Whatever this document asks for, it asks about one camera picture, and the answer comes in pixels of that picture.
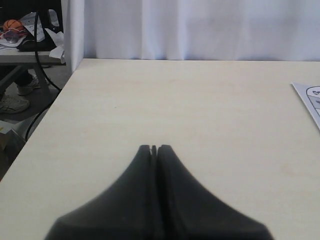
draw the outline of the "gray table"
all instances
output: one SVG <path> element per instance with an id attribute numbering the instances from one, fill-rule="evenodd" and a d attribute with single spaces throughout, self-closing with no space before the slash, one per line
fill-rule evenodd
<path id="1" fill-rule="evenodd" d="M 59 59 L 49 57 L 48 51 L 39 52 L 39 59 L 42 65 L 61 65 Z M 0 51 L 0 65 L 17 66 L 10 74 L 0 80 L 0 92 L 5 91 L 26 68 L 33 68 L 39 79 L 45 99 L 48 102 L 52 100 L 45 76 L 37 64 L 34 52 L 20 52 L 16 48 Z"/>

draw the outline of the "orange ball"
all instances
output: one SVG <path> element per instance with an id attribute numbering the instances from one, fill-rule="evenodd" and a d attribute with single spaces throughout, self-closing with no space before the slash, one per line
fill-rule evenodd
<path id="1" fill-rule="evenodd" d="M 25 27 L 19 20 L 10 19 L 3 24 L 3 31 L 6 33 L 9 30 L 19 34 L 25 30 Z"/>

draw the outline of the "shoe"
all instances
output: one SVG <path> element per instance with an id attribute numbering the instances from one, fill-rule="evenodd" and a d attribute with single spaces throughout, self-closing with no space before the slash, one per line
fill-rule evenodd
<path id="1" fill-rule="evenodd" d="M 28 85 L 26 85 L 26 86 L 18 86 L 17 85 L 16 86 L 19 96 L 26 96 L 26 95 L 32 93 L 34 89 L 41 88 L 37 75 L 35 75 L 35 74 L 31 74 L 31 75 L 32 75 L 32 81 Z"/>
<path id="2" fill-rule="evenodd" d="M 26 99 L 4 95 L 0 100 L 0 114 L 18 114 L 29 106 L 30 102 Z"/>

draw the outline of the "table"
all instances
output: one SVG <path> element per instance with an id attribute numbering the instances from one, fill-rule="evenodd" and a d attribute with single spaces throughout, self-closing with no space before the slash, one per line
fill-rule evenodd
<path id="1" fill-rule="evenodd" d="M 110 186 L 139 145 L 190 172 L 277 240 L 320 236 L 320 133 L 291 82 L 320 62 L 84 59 L 0 183 L 4 240 L 42 240 Z"/>
<path id="2" fill-rule="evenodd" d="M 49 51 L 39 52 L 39 59 L 43 65 L 61 65 L 60 59 L 49 57 Z M 34 52 L 20 52 L 16 48 L 0 51 L 0 65 L 15 65 L 17 66 L 7 77 L 0 81 L 0 92 L 9 87 L 15 79 L 25 71 L 25 67 L 32 67 L 39 79 L 41 90 L 45 99 L 52 101 L 50 90 L 46 82 L 45 76 L 42 74 L 35 57 Z"/>

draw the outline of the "curtain fold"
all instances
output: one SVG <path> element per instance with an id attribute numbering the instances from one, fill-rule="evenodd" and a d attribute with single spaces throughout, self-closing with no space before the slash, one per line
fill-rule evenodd
<path id="1" fill-rule="evenodd" d="M 68 10 L 73 14 L 67 23 L 72 31 L 68 41 L 73 68 L 83 56 L 151 60 L 320 59 L 320 1 L 316 0 L 63 1 L 73 2 Z M 81 23 L 83 33 L 72 29 Z"/>

